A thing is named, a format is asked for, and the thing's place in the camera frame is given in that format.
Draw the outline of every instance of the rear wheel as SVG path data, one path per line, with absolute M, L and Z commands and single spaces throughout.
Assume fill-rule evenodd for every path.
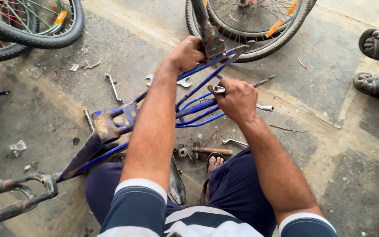
M 276 10 L 271 11 L 266 4 L 267 2 L 273 2 L 274 5 L 272 5 L 272 7 L 277 8 L 280 15 L 277 15 L 277 13 L 275 13 Z M 283 4 L 283 2 L 290 2 L 291 4 L 286 5 Z M 218 30 L 222 33 L 222 36 L 227 36 L 227 39 L 224 39 L 226 48 L 234 48 L 236 46 L 244 44 L 248 40 L 256 41 L 254 49 L 240 55 L 236 62 L 256 61 L 271 55 L 283 47 L 299 30 L 306 16 L 311 11 L 315 0 L 289 0 L 282 2 L 279 1 L 279 3 L 281 3 L 283 6 L 287 6 L 282 7 L 287 12 L 284 12 L 278 6 L 275 6 L 277 4 L 277 0 L 229 0 L 227 2 L 226 0 L 208 0 L 207 9 L 210 15 L 209 20 L 212 24 L 218 27 Z M 217 7 L 223 6 L 225 4 L 232 4 L 232 7 L 238 8 L 239 10 L 231 11 L 228 9 L 227 15 L 221 15 L 221 12 L 223 10 L 214 12 L 214 10 L 219 9 Z M 260 13 L 247 15 L 247 9 L 251 9 L 252 11 L 256 12 L 259 12 L 260 9 L 263 9 L 263 11 L 269 12 L 269 18 L 267 21 L 266 19 L 262 19 L 261 17 L 265 16 L 261 15 Z M 237 19 L 235 18 L 236 16 L 234 14 L 231 14 L 232 12 L 245 12 L 245 14 L 239 14 L 241 18 Z M 185 16 L 190 34 L 199 36 L 200 33 L 198 31 L 197 22 L 190 0 L 187 0 Z M 258 20 L 256 18 L 262 19 L 261 22 L 264 24 L 260 25 L 260 22 L 257 22 Z

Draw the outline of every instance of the bicycle frame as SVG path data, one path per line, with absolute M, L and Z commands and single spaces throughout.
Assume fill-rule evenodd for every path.
M 188 92 L 177 104 L 176 104 L 176 119 L 179 122 L 176 123 L 176 128 L 183 127 L 198 127 L 209 123 L 213 120 L 216 120 L 222 116 L 224 113 L 214 115 L 213 112 L 219 110 L 217 106 L 217 101 L 215 99 L 206 100 L 206 97 L 211 95 L 211 92 L 203 94 L 193 100 L 190 100 L 183 106 L 181 106 L 187 99 L 189 99 L 194 93 L 196 93 L 200 88 L 205 86 L 212 78 L 219 75 L 220 71 L 226 67 L 229 63 L 235 62 L 236 59 L 244 52 L 249 51 L 254 45 L 254 41 L 249 41 L 248 45 L 238 46 L 231 50 L 222 53 L 219 57 L 213 58 L 211 61 L 200 63 L 194 69 L 183 73 L 178 77 L 177 80 L 186 78 L 194 73 L 200 72 L 203 69 L 210 67 L 218 62 L 226 60 L 221 66 L 213 71 L 207 78 L 205 78 L 200 84 L 198 84 L 194 89 Z M 268 79 L 262 80 L 256 84 L 254 87 L 258 87 L 267 81 L 274 78 L 275 75 L 269 77 Z M 18 190 L 23 192 L 29 199 L 25 201 L 17 201 L 15 204 L 8 206 L 6 208 L 0 209 L 0 222 L 12 218 L 14 216 L 20 215 L 26 211 L 29 211 L 37 206 L 39 202 L 42 202 L 47 199 L 51 199 L 58 195 L 58 189 L 56 184 L 70 178 L 76 177 L 83 174 L 86 170 L 91 169 L 92 167 L 98 165 L 100 162 L 105 159 L 118 154 L 128 147 L 128 142 L 119 145 L 118 147 L 106 152 L 105 154 L 89 161 L 105 144 L 109 144 L 117 139 L 123 134 L 131 132 L 133 130 L 134 124 L 137 120 L 139 113 L 139 108 L 137 104 L 145 98 L 149 89 L 144 90 L 141 94 L 137 95 L 133 100 L 125 103 L 124 105 L 113 109 L 113 110 L 100 110 L 94 112 L 91 115 L 91 118 L 94 122 L 95 130 L 92 132 L 90 137 L 82 145 L 81 149 L 77 152 L 74 158 L 71 159 L 71 162 L 66 166 L 61 172 L 55 173 L 53 175 L 46 175 L 41 172 L 34 172 L 25 177 L 17 178 L 13 180 L 0 180 L 0 193 Z M 197 105 L 192 105 L 194 102 L 199 100 L 206 100 Z M 194 114 L 201 110 L 206 110 L 202 114 L 195 116 L 194 118 L 186 121 L 185 116 Z M 114 122 L 113 118 L 118 117 L 124 114 L 127 122 Z M 212 118 L 209 118 L 205 121 L 198 122 L 200 119 L 212 115 Z M 47 189 L 47 193 L 36 196 L 33 191 L 20 183 L 28 180 L 39 180 Z

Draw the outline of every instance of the man's right hand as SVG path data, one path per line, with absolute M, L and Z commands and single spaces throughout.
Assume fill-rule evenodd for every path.
M 256 104 L 258 92 L 251 84 L 235 79 L 222 78 L 220 86 L 226 89 L 226 93 L 214 93 L 212 85 L 208 86 L 217 100 L 217 105 L 240 127 L 249 124 L 258 118 Z

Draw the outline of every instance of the white stripe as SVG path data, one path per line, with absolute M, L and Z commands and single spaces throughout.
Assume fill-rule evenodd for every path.
M 325 218 L 323 218 L 322 216 L 319 216 L 317 214 L 312 214 L 312 213 L 296 213 L 296 214 L 293 214 L 293 215 L 290 215 L 288 217 L 286 217 L 282 223 L 280 223 L 280 226 L 279 226 L 279 235 L 282 234 L 282 231 L 283 231 L 283 228 L 285 228 L 285 226 L 287 224 L 289 224 L 290 222 L 294 221 L 294 220 L 297 220 L 297 219 L 302 219 L 302 218 L 312 218 L 312 219 L 317 219 L 317 220 L 320 220 L 322 222 L 325 222 L 326 224 L 328 224 L 333 230 L 334 232 L 336 232 L 336 230 L 334 229 L 334 227 L 329 223 L 328 220 L 326 220 Z
M 189 217 L 192 214 L 194 214 L 195 212 L 221 214 L 221 215 L 228 215 L 228 216 L 234 217 L 230 213 L 225 212 L 225 211 L 220 210 L 220 209 L 217 209 L 217 208 L 214 208 L 214 207 L 195 206 L 195 207 L 188 207 L 188 208 L 185 208 L 185 209 L 182 209 L 180 211 L 176 211 L 176 212 L 170 214 L 168 217 L 166 217 L 165 224 L 168 224 L 168 223 Z
M 108 229 L 102 234 L 99 234 L 98 237 L 160 237 L 153 230 L 147 229 L 144 227 L 136 226 L 120 226 Z
M 162 186 L 158 185 L 157 183 L 144 179 L 144 178 L 133 178 L 129 180 L 125 180 L 124 182 L 121 182 L 118 187 L 116 187 L 115 194 L 123 188 L 130 187 L 130 186 L 140 186 L 140 187 L 146 187 L 150 188 L 153 191 L 157 192 L 163 197 L 163 200 L 166 201 L 168 200 L 168 196 L 166 195 L 166 191 L 162 188 Z

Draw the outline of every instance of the leg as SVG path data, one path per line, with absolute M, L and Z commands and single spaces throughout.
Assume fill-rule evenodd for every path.
M 115 193 L 115 189 L 121 178 L 123 164 L 105 163 L 94 168 L 84 184 L 87 203 L 102 225 Z M 166 203 L 166 215 L 182 209 L 179 205 L 168 199 Z
M 276 219 L 264 196 L 249 148 L 210 171 L 208 206 L 229 212 L 265 237 L 271 237 Z

